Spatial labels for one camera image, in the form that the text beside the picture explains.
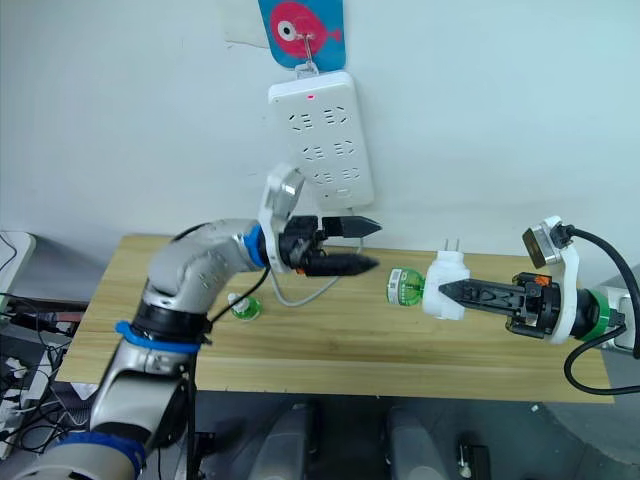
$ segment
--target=white power adapter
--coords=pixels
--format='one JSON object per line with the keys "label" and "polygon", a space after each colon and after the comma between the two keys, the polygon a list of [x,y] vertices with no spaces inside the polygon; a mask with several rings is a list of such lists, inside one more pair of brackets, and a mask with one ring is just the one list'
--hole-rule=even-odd
{"label": "white power adapter", "polygon": [[439,288],[440,285],[465,280],[471,271],[465,266],[464,253],[438,250],[425,279],[422,310],[444,320],[462,320],[464,307],[451,300]]}
{"label": "white power adapter", "polygon": [[373,202],[353,78],[338,71],[273,85],[269,104],[294,165],[322,210]]}

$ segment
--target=green ring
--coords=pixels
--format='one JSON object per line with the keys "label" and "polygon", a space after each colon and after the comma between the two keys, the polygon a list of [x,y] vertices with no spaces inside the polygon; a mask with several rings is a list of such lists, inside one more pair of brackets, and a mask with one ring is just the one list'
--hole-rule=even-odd
{"label": "green ring", "polygon": [[579,338],[583,342],[588,342],[594,338],[599,337],[607,330],[609,326],[609,317],[611,315],[611,309],[609,308],[609,301],[602,293],[596,290],[587,290],[591,296],[598,302],[600,312],[598,314],[598,321],[588,333]]}

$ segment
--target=fish illustration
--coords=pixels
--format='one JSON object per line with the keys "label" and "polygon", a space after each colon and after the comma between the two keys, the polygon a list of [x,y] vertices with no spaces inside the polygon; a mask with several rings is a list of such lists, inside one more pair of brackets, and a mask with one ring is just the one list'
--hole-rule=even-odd
{"label": "fish illustration", "polygon": [[322,21],[305,5],[297,2],[282,2],[271,11],[269,20],[271,32],[277,44],[285,53],[306,58],[304,36],[311,35],[309,47],[311,54],[318,52],[329,37],[336,42],[342,39],[340,29],[329,32]]}

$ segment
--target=socket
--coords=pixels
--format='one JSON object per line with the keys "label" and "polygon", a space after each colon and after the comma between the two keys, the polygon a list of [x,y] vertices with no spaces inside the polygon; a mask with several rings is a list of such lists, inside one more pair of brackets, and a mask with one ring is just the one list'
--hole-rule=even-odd
{"label": "socket", "polygon": [[322,210],[373,202],[353,78],[338,71],[273,85],[269,104],[294,165]]}

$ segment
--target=green bottle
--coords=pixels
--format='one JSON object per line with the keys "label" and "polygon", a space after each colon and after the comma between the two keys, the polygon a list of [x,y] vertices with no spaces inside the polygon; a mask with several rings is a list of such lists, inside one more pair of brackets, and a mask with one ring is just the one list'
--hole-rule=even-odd
{"label": "green bottle", "polygon": [[[235,302],[240,295],[230,293],[227,297],[229,305]],[[249,321],[257,318],[262,313],[262,304],[254,297],[244,298],[240,303],[231,307],[231,313],[240,320]]]}
{"label": "green bottle", "polygon": [[424,277],[413,268],[396,267],[389,274],[387,300],[393,305],[410,307],[422,301]]}

